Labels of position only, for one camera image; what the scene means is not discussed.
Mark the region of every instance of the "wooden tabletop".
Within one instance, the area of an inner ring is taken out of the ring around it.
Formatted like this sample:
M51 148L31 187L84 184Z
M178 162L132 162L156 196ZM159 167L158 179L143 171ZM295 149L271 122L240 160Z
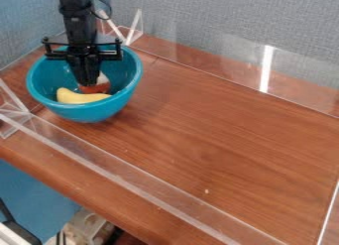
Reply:
M315 244L338 180L335 118L136 51L144 76L126 108L78 124L36 108L26 90L42 53L2 75L40 117L282 242ZM146 243L222 244L24 133L2 142L0 158Z

